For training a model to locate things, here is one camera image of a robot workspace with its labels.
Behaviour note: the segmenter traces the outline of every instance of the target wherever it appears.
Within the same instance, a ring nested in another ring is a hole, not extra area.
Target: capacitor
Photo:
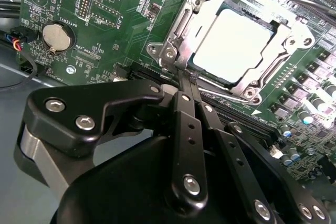
[[[308,178],[311,180],[316,179],[316,174],[312,170],[308,173]]]
[[[320,167],[315,167],[314,168],[314,172],[317,176],[321,176],[322,175],[322,170]]]
[[[299,112],[298,117],[306,125],[311,124],[314,121],[314,118],[307,111]]]
[[[324,112],[329,107],[328,104],[325,103],[321,98],[315,98],[311,101],[311,103],[319,112]]]
[[[293,163],[293,161],[290,159],[290,157],[287,154],[283,155],[280,159],[283,162],[283,164],[286,166],[290,166]]]
[[[292,133],[289,130],[289,127],[285,124],[280,126],[280,132],[284,137],[290,137],[292,135]]]
[[[298,151],[295,148],[289,149],[288,156],[293,161],[297,161],[298,159],[300,159],[300,155],[299,155]]]
[[[329,85],[326,87],[325,91],[330,95],[333,99],[336,99],[336,86]]]

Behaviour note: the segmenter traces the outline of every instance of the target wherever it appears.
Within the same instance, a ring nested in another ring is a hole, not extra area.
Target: motherboard
[[[223,121],[272,138],[267,148],[295,179],[314,179],[325,155],[336,162],[336,19],[320,9],[291,0],[22,0],[21,9],[21,24],[40,34],[23,50],[59,82],[169,83],[181,69]]]

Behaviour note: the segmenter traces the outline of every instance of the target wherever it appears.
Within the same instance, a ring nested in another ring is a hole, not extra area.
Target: black metal bracket
[[[28,97],[23,121],[35,137],[67,155],[85,156],[94,150],[113,120],[133,106],[158,104],[163,97],[161,88],[149,80],[39,89]],[[83,127],[76,125],[80,116]]]
[[[173,98],[172,182],[167,200],[184,215],[202,210],[208,200],[201,122],[195,118],[195,102],[184,92]]]
[[[238,140],[249,159],[249,163],[259,166],[264,174],[257,174],[258,183],[263,190],[270,190],[272,201],[285,223],[329,223],[327,210],[309,191],[298,184],[280,163],[237,123],[227,126],[229,132]]]

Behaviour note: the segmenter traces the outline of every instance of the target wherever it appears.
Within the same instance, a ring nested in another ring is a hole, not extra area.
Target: mounting hole
[[[311,38],[307,38],[303,41],[303,44],[305,46],[309,46],[312,42],[313,42],[313,40]]]
[[[151,90],[155,93],[159,93],[159,91],[160,91],[158,88],[153,87],[153,86],[151,86]]]
[[[196,142],[194,140],[192,140],[192,138],[189,138],[188,142],[191,144],[191,145],[195,145]]]
[[[259,98],[254,98],[254,99],[252,100],[252,102],[253,102],[253,103],[259,103],[259,102],[260,102],[260,99],[259,99]]]
[[[229,142],[229,145],[231,146],[231,148],[236,148],[236,145],[234,144],[234,143],[232,143],[232,142]]]
[[[236,161],[237,161],[238,165],[244,166],[244,162],[241,161],[239,158],[237,158]]]

